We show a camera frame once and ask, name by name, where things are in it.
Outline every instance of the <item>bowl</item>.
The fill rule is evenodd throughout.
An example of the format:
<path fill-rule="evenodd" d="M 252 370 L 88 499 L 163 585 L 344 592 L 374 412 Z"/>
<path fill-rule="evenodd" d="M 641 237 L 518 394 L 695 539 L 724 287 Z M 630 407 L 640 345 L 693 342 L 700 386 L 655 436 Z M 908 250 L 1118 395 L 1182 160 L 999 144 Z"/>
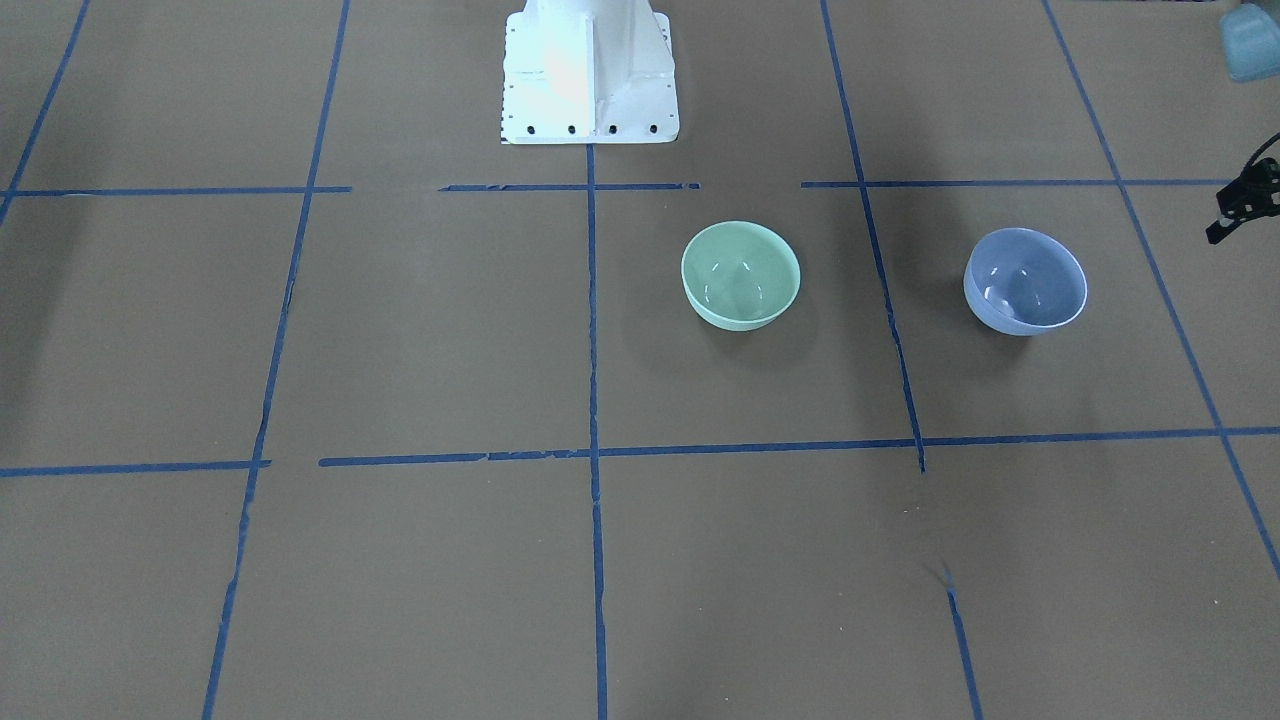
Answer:
<path fill-rule="evenodd" d="M 727 220 L 689 241 L 680 260 L 685 296 L 704 320 L 726 331 L 772 323 L 800 292 L 800 263 L 778 233 Z"/>
<path fill-rule="evenodd" d="M 1280 23 L 1261 6 L 1243 3 L 1222 15 L 1226 72 L 1235 82 L 1280 74 Z"/>
<path fill-rule="evenodd" d="M 1005 334 L 1061 328 L 1080 315 L 1088 295 L 1084 269 L 1071 251 L 1028 228 L 1002 228 L 983 237 L 964 272 L 969 309 Z"/>

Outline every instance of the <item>blue tape line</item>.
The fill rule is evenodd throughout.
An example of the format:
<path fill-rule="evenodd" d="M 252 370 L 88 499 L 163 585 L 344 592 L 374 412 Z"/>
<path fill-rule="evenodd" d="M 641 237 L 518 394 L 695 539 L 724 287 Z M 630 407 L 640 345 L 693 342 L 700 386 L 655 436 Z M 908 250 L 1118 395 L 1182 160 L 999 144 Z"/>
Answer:
<path fill-rule="evenodd" d="M 439 192 L 571 192 L 585 184 L 447 184 Z"/>
<path fill-rule="evenodd" d="M 1210 178 L 1170 178 L 1170 179 L 1126 179 L 1125 184 L 1142 186 L 1208 186 L 1221 187 L 1231 182 L 1229 179 Z M 805 190 L 827 188 L 858 188 L 858 187 L 1110 187 L 1115 179 L 957 179 L 957 181 L 805 181 L 800 183 Z"/>
<path fill-rule="evenodd" d="M 1231 178 L 1142 178 L 1142 179 L 1124 179 L 1125 184 L 1138 184 L 1138 186 L 1196 186 L 1196 187 L 1224 187 L 1231 183 Z"/>
<path fill-rule="evenodd" d="M 1230 436 L 1280 436 L 1280 427 L 1226 428 Z M 925 437 L 925 447 L 969 447 L 983 445 L 1047 445 L 1060 442 L 1120 442 L 1151 439 L 1185 439 L 1217 437 L 1215 428 L 1189 428 L 1165 430 L 1117 430 L 1097 433 L 1042 433 L 1025 436 L 957 436 Z M 667 455 L 732 455 L 745 452 L 806 452 L 822 450 L 877 450 L 915 447 L 913 438 L 814 441 L 814 442 L 745 442 L 728 445 L 653 445 L 631 447 L 602 447 L 600 457 L 649 457 Z M 517 450 L 504 452 L 452 452 L 435 455 L 366 455 L 349 457 L 324 457 L 321 468 L 353 468 L 371 465 L 428 465 L 448 462 L 500 462 L 518 460 L 570 460 L 590 457 L 590 448 L 577 450 Z"/>
<path fill-rule="evenodd" d="M 1280 436 L 1280 428 L 1277 427 L 1226 428 L 1226 434 L 1233 437 Z"/>
<path fill-rule="evenodd" d="M 685 190 L 685 183 L 680 182 L 616 182 L 616 183 L 599 183 L 595 186 L 598 192 L 612 192 L 618 190 Z"/>
<path fill-rule="evenodd" d="M 609 682 L 604 630 L 604 527 L 600 518 L 600 427 L 596 415 L 600 406 L 596 383 L 596 282 L 595 282 L 595 146 L 586 146 L 586 301 L 590 307 L 588 337 L 590 340 L 591 386 L 588 416 L 591 446 L 591 555 L 595 570 L 595 708 L 598 720 L 609 716 Z"/>
<path fill-rule="evenodd" d="M 275 383 L 280 372 L 280 357 L 284 354 L 284 337 L 289 325 L 289 305 L 293 301 L 293 287 L 298 279 L 298 266 L 302 261 L 302 246 L 307 233 L 307 220 L 311 215 L 312 190 L 316 186 L 316 176 L 320 172 L 320 154 L 324 150 L 325 129 L 329 124 L 329 109 L 333 104 L 334 86 L 338 83 L 338 65 L 342 61 L 342 44 L 347 33 L 347 17 L 351 12 L 351 0 L 343 0 L 342 14 L 338 18 L 338 31 L 333 44 L 333 56 L 329 60 L 329 79 L 325 83 L 324 102 L 320 106 L 320 122 L 316 126 L 315 146 L 311 150 L 311 169 L 307 172 L 307 192 L 302 195 L 302 210 L 298 214 L 298 229 L 293 237 L 293 254 L 289 258 L 289 274 L 284 283 L 284 299 L 280 302 L 280 319 L 275 328 L 275 345 L 271 348 L 271 365 L 266 374 L 266 389 L 262 393 L 262 421 L 259 424 L 257 437 L 253 441 L 253 456 L 248 468 L 248 479 L 244 483 L 244 502 L 241 505 L 239 532 L 236 541 L 236 568 L 232 579 L 227 584 L 227 596 L 223 600 L 221 620 L 218 624 L 218 642 L 214 646 L 214 660 L 209 669 L 209 685 L 205 689 L 204 720 L 212 720 L 214 703 L 218 700 L 218 682 L 221 678 L 223 657 L 227 653 L 227 637 L 230 632 L 232 612 L 236 607 L 236 591 L 239 587 L 241 568 L 244 562 L 244 542 L 248 538 L 248 509 L 253 503 L 253 495 L 257 492 L 257 475 L 261 469 L 262 451 L 266 445 L 266 429 L 271 421 L 271 401 L 275 397 Z"/>
<path fill-rule="evenodd" d="M 49 468 L 0 468 L 0 478 L 56 478 L 65 475 L 133 475 L 146 473 L 197 473 L 216 470 L 247 470 L 248 460 L 215 462 L 136 462 L 125 465 L 56 465 Z M 270 466 L 269 460 L 261 466 Z"/>
<path fill-rule="evenodd" d="M 435 455 L 365 455 L 323 457 L 321 468 L 362 468 L 371 465 L 438 465 L 452 462 L 509 462 L 515 460 L 567 460 L 589 457 L 590 450 L 517 450 L 513 452 L 442 452 Z"/>
<path fill-rule="evenodd" d="M 40 113 L 36 114 L 36 122 L 31 126 L 31 135 L 27 136 L 27 145 L 22 149 L 22 156 L 18 159 L 18 167 L 13 170 L 13 178 L 9 181 L 9 192 L 5 193 L 5 199 L 0 202 L 0 225 L 4 224 L 4 219 L 9 215 L 9 206 L 13 205 L 14 192 L 22 186 L 22 176 L 27 172 L 27 164 L 31 161 L 31 154 L 36 149 L 36 141 L 40 138 L 40 131 L 45 127 L 45 118 L 49 117 L 49 109 L 54 104 L 54 96 L 58 95 L 58 88 L 63 85 L 63 76 L 67 74 L 67 65 L 72 61 L 72 53 L 76 51 L 76 44 L 79 42 L 81 29 L 84 27 L 84 15 L 88 14 L 90 0 L 83 0 L 81 3 L 79 13 L 76 15 L 76 26 L 72 27 L 72 36 L 67 40 L 67 49 L 63 50 L 63 59 L 58 63 L 58 70 L 54 73 L 54 81 L 49 85 L 49 92 L 45 94 L 45 101 L 40 105 Z"/>
<path fill-rule="evenodd" d="M 1052 442 L 1107 442 L 1124 439 L 1172 439 L 1194 437 L 1217 437 L 1212 428 L 1180 430 L 1121 430 L 1114 433 L 1048 433 L 1029 436 L 969 436 L 924 438 L 929 447 L 968 447 L 975 445 L 1034 445 Z"/>
<path fill-rule="evenodd" d="M 1093 132 L 1097 133 L 1098 143 L 1102 145 L 1102 152 L 1107 158 L 1107 165 L 1111 168 L 1111 176 L 1115 178 L 1115 184 L 1120 188 L 1121 197 L 1124 197 L 1125 209 L 1129 211 L 1129 219 L 1133 222 L 1133 228 L 1138 233 L 1138 241 L 1142 243 L 1142 251 L 1147 256 L 1147 264 L 1151 266 L 1151 274 L 1156 279 L 1156 286 L 1160 288 L 1160 296 L 1165 301 L 1165 309 L 1169 311 L 1169 319 L 1174 323 L 1174 329 L 1178 332 L 1178 340 L 1183 345 L 1183 352 L 1187 355 L 1187 361 L 1192 366 L 1192 374 L 1196 375 L 1196 384 L 1199 386 L 1201 396 L 1204 398 L 1204 406 L 1208 409 L 1208 414 L 1213 419 L 1213 428 L 1217 430 L 1219 438 L 1222 442 L 1222 450 L 1226 452 L 1226 459 L 1231 465 L 1231 471 L 1235 474 L 1235 483 L 1240 487 L 1244 502 L 1248 505 L 1249 514 L 1253 516 L 1253 524 L 1258 530 L 1258 536 L 1262 538 L 1262 546 L 1266 548 L 1267 557 L 1271 560 L 1271 569 L 1275 571 L 1276 579 L 1280 579 L 1280 555 L 1276 555 L 1275 543 L 1271 542 L 1271 533 L 1267 530 L 1266 521 L 1262 519 L 1262 512 L 1258 510 L 1258 505 L 1253 498 L 1253 491 L 1249 488 L 1249 482 L 1245 479 L 1244 471 L 1240 469 L 1240 462 L 1235 457 L 1235 448 L 1231 447 L 1231 439 L 1222 425 L 1222 418 L 1219 415 L 1217 405 L 1213 402 L 1213 396 L 1210 393 L 1208 383 L 1204 380 L 1204 374 L 1201 372 L 1199 361 L 1196 360 L 1196 351 L 1192 350 L 1190 340 L 1187 337 L 1183 322 L 1178 316 L 1178 309 L 1174 306 L 1174 299 L 1169 293 L 1169 287 L 1165 284 L 1164 274 L 1160 272 L 1160 265 L 1156 263 L 1156 255 L 1151 250 L 1151 242 L 1147 240 L 1147 231 L 1143 229 L 1142 220 L 1138 219 L 1138 210 L 1134 208 L 1133 199 L 1129 196 L 1129 188 L 1125 186 L 1125 181 L 1120 176 L 1120 167 L 1116 163 L 1115 154 L 1111 152 L 1111 143 L 1107 142 L 1107 136 L 1102 132 L 1102 123 L 1098 122 L 1098 114 L 1093 108 L 1093 101 L 1089 99 L 1089 94 L 1084 88 L 1084 81 L 1080 78 L 1080 72 L 1075 65 L 1075 59 L 1071 56 L 1071 50 L 1066 45 L 1066 37 L 1062 35 L 1062 28 L 1057 23 L 1057 15 L 1053 14 L 1053 8 L 1050 5 L 1048 0 L 1041 0 L 1041 4 L 1044 8 L 1044 14 L 1048 17 L 1050 26 L 1053 28 L 1053 35 L 1057 37 L 1057 44 L 1062 50 L 1062 56 L 1066 59 L 1066 65 L 1071 70 L 1071 78 L 1075 79 L 1075 87 L 1080 92 L 1080 100 L 1084 101 L 1084 109 L 1089 114 L 1089 122 L 1093 123 Z"/>
<path fill-rule="evenodd" d="M 349 184 L 312 188 L 316 195 L 351 192 Z M 19 190 L 14 197 L 168 197 L 184 195 L 303 195 L 306 187 L 108 187 L 73 190 Z"/>
<path fill-rule="evenodd" d="M 831 12 L 827 0 L 822 0 L 822 22 L 827 28 L 827 46 L 831 50 L 831 65 L 836 72 L 836 87 L 840 90 L 840 106 L 845 113 L 845 131 L 849 133 L 849 150 L 854 156 L 854 170 L 863 197 L 863 214 L 867 217 L 867 233 L 872 241 L 872 254 L 876 258 L 876 274 L 879 275 L 881 290 L 884 293 L 884 314 L 888 318 L 890 334 L 893 336 L 893 347 L 897 350 L 897 365 L 902 372 L 902 397 L 906 401 L 906 414 L 911 420 L 911 437 L 915 438 L 915 452 L 920 464 L 920 471 L 925 471 L 924 441 L 920 437 L 920 420 L 915 414 L 915 396 L 911 392 L 911 375 L 906 370 L 906 355 L 902 352 L 902 337 L 897 332 L 897 319 L 893 314 L 893 299 L 888 290 L 888 275 L 884 273 L 884 256 L 881 254 L 879 233 L 876 232 L 876 217 L 872 213 L 872 196 L 867 191 L 867 176 L 863 173 L 863 156 L 858 150 L 858 133 L 854 129 L 854 114 L 849 109 L 849 94 L 845 90 L 845 73 L 840 67 L 840 53 L 836 50 L 836 33 L 831 28 Z"/>
<path fill-rule="evenodd" d="M 447 184 L 439 192 L 616 192 L 623 190 L 653 191 L 653 190 L 698 190 L 699 183 L 678 182 L 639 182 L 639 183 L 596 183 L 588 184 Z"/>
<path fill-rule="evenodd" d="M 964 667 L 964 684 L 969 688 L 969 706 L 973 708 L 973 720 L 982 720 L 982 698 L 978 696 L 978 679 L 973 674 L 973 656 L 969 653 L 969 638 L 964 632 L 964 618 L 960 616 L 960 602 L 956 600 L 956 587 L 947 574 L 947 605 L 951 606 L 951 625 L 956 630 L 956 644 L 960 646 L 960 665 Z"/>
<path fill-rule="evenodd" d="M 739 445 L 664 445 L 648 447 L 607 447 L 602 457 L 639 457 L 653 455 L 726 455 L 737 452 L 804 452 L 813 450 L 870 450 L 915 447 L 911 438 L 819 441 L 819 442 L 749 442 Z"/>

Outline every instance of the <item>floor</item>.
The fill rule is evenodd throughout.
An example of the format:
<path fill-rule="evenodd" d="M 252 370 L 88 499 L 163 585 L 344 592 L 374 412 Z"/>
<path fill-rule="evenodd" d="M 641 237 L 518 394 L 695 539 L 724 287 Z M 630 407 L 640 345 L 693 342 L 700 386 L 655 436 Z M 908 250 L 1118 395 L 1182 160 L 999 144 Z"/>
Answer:
<path fill-rule="evenodd" d="M 598 149 L 498 142 L 520 5 L 0 0 L 0 717 L 1274 716 L 1231 3 L 659 0 L 681 137 Z M 1070 327 L 965 307 L 1006 225 Z"/>

